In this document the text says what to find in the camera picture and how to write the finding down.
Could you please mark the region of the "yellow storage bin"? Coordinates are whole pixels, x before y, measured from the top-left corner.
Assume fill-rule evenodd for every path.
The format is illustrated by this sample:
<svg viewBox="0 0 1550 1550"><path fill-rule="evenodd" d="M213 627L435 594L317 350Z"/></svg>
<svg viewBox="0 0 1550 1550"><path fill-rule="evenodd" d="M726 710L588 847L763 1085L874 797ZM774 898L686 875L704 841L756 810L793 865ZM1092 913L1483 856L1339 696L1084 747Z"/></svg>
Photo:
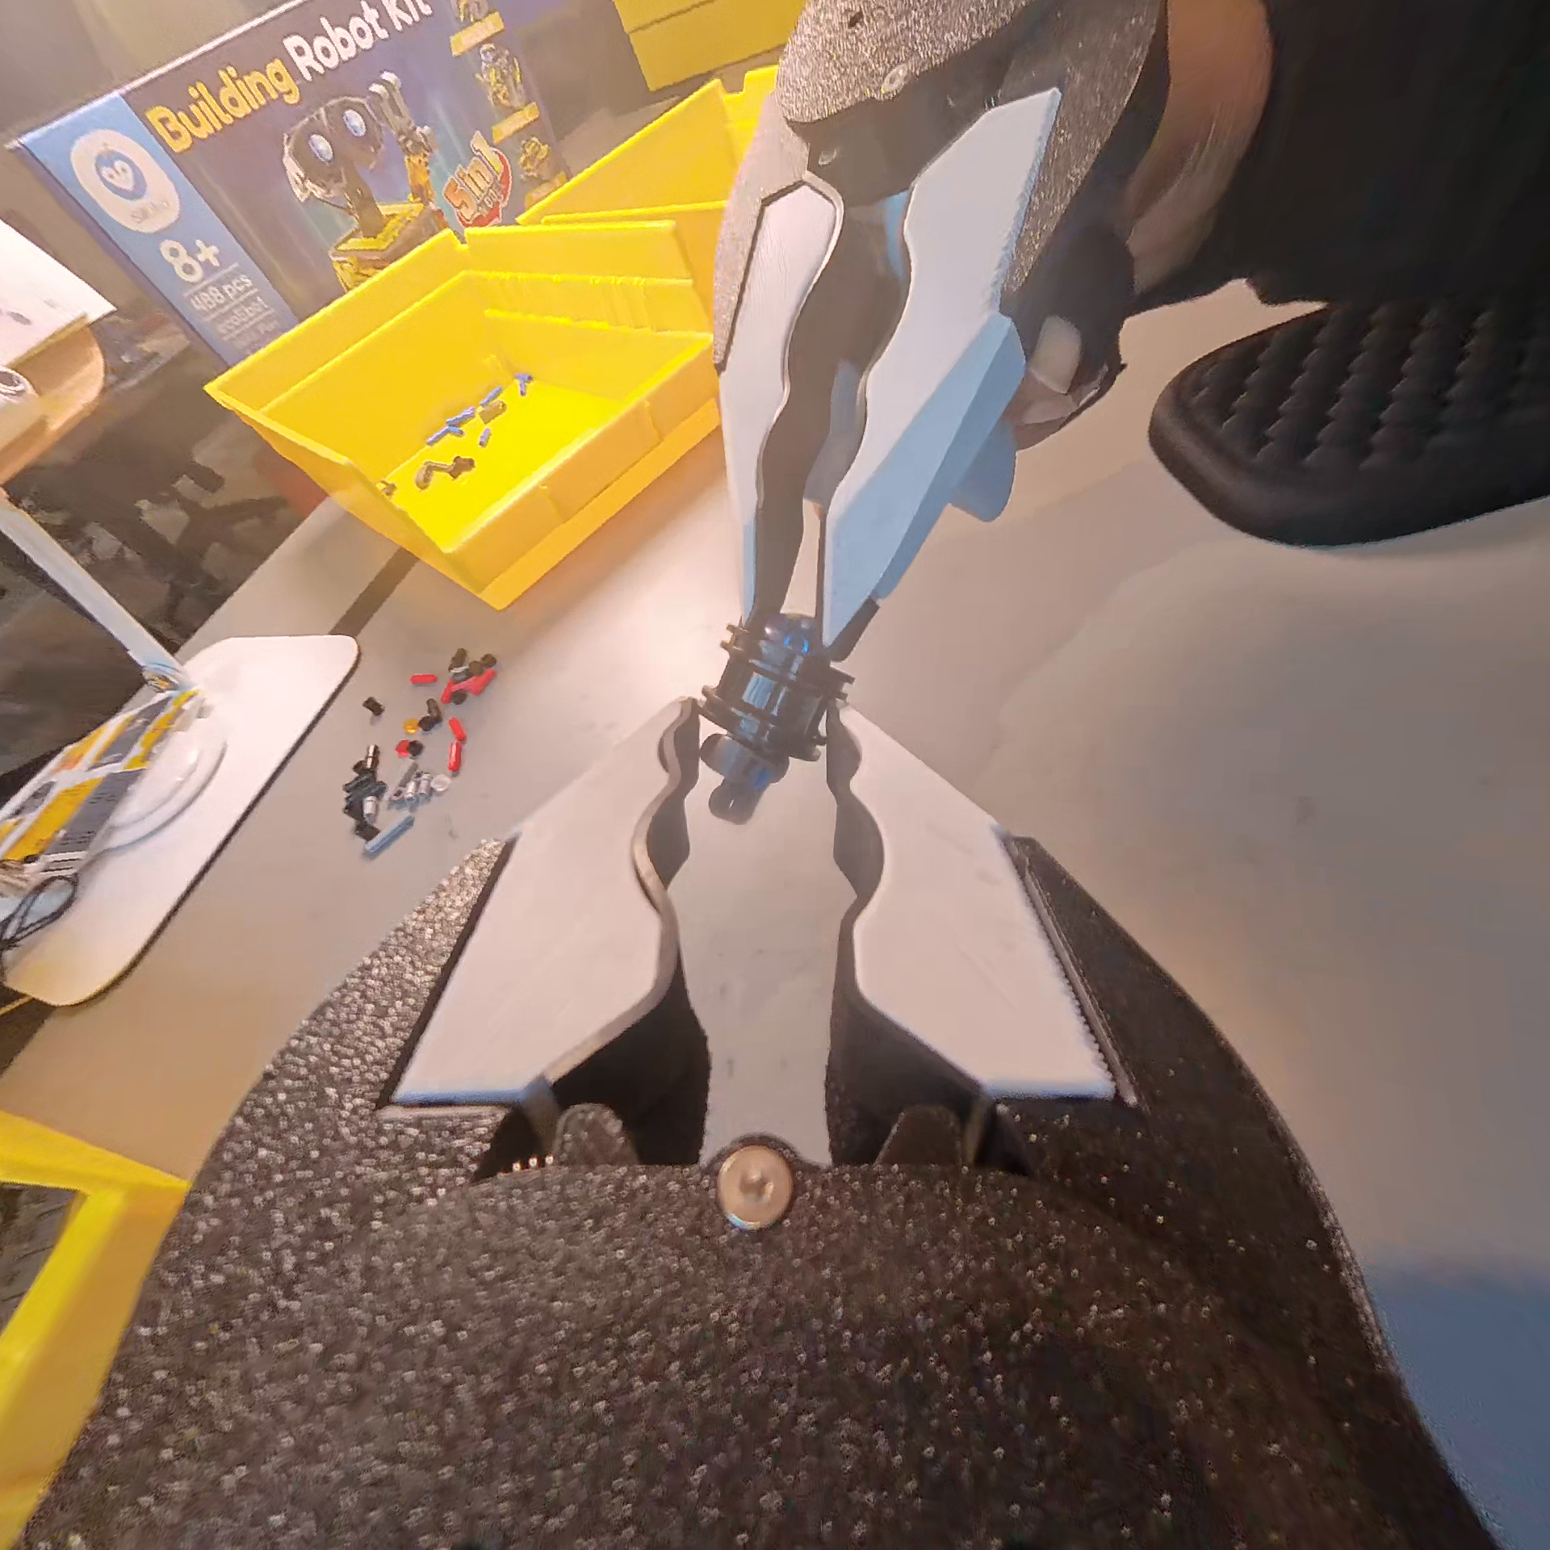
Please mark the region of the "yellow storage bin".
<svg viewBox="0 0 1550 1550"><path fill-rule="evenodd" d="M1 1181L79 1194L1 1338L1 1528L10 1544L99 1399L187 1181L9 1113Z"/></svg>
<svg viewBox="0 0 1550 1550"><path fill-rule="evenodd" d="M730 184L776 81L748 70L737 90L697 88L590 168L545 195L518 225L538 232L558 275L665 282L651 323L708 334L712 271Z"/></svg>
<svg viewBox="0 0 1550 1550"><path fill-rule="evenodd" d="M427 242L208 393L365 528L496 611L719 426L710 332L654 325L665 282L558 275L520 225ZM514 373L474 470L378 491Z"/></svg>
<svg viewBox="0 0 1550 1550"><path fill-rule="evenodd" d="M802 2L612 4L651 90L784 48L802 7Z"/></svg>

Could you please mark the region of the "yellow printed leaflet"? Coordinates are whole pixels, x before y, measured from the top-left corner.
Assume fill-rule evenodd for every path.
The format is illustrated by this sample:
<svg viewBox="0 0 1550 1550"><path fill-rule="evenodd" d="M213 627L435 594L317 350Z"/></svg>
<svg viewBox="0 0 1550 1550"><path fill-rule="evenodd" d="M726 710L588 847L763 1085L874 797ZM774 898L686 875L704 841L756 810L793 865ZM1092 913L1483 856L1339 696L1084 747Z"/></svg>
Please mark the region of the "yellow printed leaflet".
<svg viewBox="0 0 1550 1550"><path fill-rule="evenodd" d="M202 708L197 688L162 690L64 745L1 812L3 887L69 878L103 851L119 808L173 734Z"/></svg>

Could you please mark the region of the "person's right hand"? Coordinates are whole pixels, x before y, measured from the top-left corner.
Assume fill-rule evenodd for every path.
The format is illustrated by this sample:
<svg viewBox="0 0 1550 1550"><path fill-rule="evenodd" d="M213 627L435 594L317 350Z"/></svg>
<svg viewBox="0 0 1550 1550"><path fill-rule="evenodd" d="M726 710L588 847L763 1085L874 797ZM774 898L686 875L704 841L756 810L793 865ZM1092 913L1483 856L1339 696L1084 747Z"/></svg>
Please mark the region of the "person's right hand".
<svg viewBox="0 0 1550 1550"><path fill-rule="evenodd" d="M1156 301L1208 238L1272 77L1263 4L1167 2L1165 11L1167 94L1116 214L1138 304Z"/></svg>

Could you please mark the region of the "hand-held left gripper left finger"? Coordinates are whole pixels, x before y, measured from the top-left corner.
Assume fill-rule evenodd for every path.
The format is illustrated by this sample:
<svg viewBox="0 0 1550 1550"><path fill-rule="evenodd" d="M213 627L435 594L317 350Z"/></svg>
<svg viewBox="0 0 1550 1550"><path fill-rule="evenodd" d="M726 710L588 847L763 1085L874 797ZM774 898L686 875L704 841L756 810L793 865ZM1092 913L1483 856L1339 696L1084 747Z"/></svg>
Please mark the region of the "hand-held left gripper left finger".
<svg viewBox="0 0 1550 1550"><path fill-rule="evenodd" d="M669 882L693 701L669 701L501 845L392 1076L394 1105L652 1105L702 1037Z"/></svg>

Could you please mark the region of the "white instruction booklet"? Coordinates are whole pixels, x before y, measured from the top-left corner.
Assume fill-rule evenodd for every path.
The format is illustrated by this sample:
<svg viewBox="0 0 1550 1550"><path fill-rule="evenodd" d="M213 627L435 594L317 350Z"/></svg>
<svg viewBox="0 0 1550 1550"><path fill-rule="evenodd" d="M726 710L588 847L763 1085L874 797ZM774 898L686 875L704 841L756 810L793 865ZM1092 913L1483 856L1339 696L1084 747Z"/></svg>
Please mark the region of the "white instruction booklet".
<svg viewBox="0 0 1550 1550"><path fill-rule="evenodd" d="M32 332L68 323L97 323L114 302L75 277L64 264L1 221L1 317Z"/></svg>

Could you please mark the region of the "blue robot kit box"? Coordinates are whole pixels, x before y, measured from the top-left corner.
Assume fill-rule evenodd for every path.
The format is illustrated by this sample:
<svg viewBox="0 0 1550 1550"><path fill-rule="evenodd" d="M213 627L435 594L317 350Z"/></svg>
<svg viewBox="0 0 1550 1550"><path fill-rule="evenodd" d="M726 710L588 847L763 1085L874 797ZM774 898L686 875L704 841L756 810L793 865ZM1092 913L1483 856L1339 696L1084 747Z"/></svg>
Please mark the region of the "blue robot kit box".
<svg viewBox="0 0 1550 1550"><path fill-rule="evenodd" d="M551 4L282 4L27 127L21 164L223 365L568 175L527 29Z"/></svg>

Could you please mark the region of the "cluster of blue brick pins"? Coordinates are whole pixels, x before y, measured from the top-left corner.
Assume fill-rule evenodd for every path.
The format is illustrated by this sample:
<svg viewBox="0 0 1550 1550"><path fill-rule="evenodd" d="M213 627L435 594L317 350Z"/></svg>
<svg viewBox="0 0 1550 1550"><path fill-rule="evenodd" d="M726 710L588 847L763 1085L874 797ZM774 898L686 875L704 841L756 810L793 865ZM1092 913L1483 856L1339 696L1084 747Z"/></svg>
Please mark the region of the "cluster of blue brick pins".
<svg viewBox="0 0 1550 1550"><path fill-rule="evenodd" d="M438 476L461 478L472 472L475 467L474 454L461 450L459 443L468 439L474 448L485 448L490 443L494 419L509 410L512 398L527 397L533 382L531 373L514 373L509 380L496 384L468 406L448 415L424 435L420 454L403 461L392 476L378 480L378 491L390 498L403 481L411 481L416 491L426 491Z"/></svg>

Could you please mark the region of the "black toy wheel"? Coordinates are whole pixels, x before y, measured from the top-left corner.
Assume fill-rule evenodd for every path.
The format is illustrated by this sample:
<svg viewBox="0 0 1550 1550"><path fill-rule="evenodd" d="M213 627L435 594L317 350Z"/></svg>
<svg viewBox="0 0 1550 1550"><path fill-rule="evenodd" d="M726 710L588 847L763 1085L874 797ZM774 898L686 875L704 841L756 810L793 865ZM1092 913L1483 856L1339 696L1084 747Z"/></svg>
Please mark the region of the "black toy wheel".
<svg viewBox="0 0 1550 1550"><path fill-rule="evenodd" d="M702 690L702 714L732 740L771 760L815 762L826 745L826 716L846 699L850 677L824 648L820 660L765 657L761 629L767 618L728 625L723 638L726 664L717 683Z"/></svg>

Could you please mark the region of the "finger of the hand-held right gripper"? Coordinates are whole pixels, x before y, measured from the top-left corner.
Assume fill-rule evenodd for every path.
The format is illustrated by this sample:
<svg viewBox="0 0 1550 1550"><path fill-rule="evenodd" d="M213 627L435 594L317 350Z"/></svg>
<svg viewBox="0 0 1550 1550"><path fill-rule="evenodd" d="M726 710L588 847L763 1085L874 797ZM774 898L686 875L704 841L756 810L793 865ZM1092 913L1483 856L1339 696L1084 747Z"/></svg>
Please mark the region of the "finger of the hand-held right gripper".
<svg viewBox="0 0 1550 1550"><path fill-rule="evenodd" d="M822 648L846 657L950 507L996 520L1014 483L1003 415L1025 374L1001 310L1060 90L990 107L903 203L903 304L861 380L861 437L826 504Z"/></svg>
<svg viewBox="0 0 1550 1550"><path fill-rule="evenodd" d="M833 201L806 181L765 203L730 326L721 421L743 627L782 609L800 552L804 487L826 433L826 397L793 389L789 347L837 221Z"/></svg>

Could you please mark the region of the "white rounded base plate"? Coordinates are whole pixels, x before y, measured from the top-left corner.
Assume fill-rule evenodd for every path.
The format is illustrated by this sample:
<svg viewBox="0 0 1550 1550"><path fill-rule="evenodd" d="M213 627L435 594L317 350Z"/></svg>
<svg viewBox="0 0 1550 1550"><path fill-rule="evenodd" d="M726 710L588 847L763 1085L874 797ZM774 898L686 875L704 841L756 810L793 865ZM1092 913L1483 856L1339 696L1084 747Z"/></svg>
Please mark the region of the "white rounded base plate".
<svg viewBox="0 0 1550 1550"><path fill-rule="evenodd" d="M341 633L230 636L186 660L202 710L127 799L56 922L3 952L3 985L51 1007L143 958L354 672Z"/></svg>

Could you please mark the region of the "pile of small brick pieces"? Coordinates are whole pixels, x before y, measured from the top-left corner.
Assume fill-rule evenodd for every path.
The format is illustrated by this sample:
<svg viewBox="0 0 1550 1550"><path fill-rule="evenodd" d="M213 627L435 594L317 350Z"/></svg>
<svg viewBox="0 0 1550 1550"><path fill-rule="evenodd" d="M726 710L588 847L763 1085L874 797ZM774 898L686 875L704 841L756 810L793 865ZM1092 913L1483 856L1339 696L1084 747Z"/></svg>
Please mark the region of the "pile of small brick pieces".
<svg viewBox="0 0 1550 1550"><path fill-rule="evenodd" d="M403 839L470 758L481 701L497 679L494 651L457 648L361 699L365 745L341 786L341 814L365 860Z"/></svg>

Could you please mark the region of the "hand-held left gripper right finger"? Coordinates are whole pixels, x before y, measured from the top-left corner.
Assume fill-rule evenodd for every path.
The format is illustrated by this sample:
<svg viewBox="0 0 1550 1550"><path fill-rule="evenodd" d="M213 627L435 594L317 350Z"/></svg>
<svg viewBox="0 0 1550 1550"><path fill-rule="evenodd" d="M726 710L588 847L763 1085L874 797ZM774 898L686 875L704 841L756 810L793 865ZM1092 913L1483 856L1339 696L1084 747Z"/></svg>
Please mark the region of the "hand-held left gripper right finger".
<svg viewBox="0 0 1550 1550"><path fill-rule="evenodd" d="M837 985L975 1098L1114 1100L1095 1013L1001 825L852 708L830 718L833 860L852 891Z"/></svg>

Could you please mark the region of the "grey desk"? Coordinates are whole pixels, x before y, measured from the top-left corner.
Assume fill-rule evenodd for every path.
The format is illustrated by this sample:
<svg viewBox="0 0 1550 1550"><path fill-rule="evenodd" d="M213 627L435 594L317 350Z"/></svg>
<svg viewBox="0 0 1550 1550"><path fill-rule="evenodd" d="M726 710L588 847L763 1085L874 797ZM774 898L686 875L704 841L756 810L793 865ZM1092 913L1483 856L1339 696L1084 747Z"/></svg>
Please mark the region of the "grey desk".
<svg viewBox="0 0 1550 1550"><path fill-rule="evenodd" d="M1546 504L1378 548L1223 529L1156 465L1186 363L1293 317L1243 284L1129 323L1101 404L942 515L852 705L1042 843L1284 1114L1416 1402L1503 1544L1546 1546ZM319 507L187 642L352 635L354 675L145 958L3 1017L3 1109L191 1175L269 1055L475 843L719 670L706 437L505 611ZM453 788L376 860L361 699L494 651Z"/></svg>

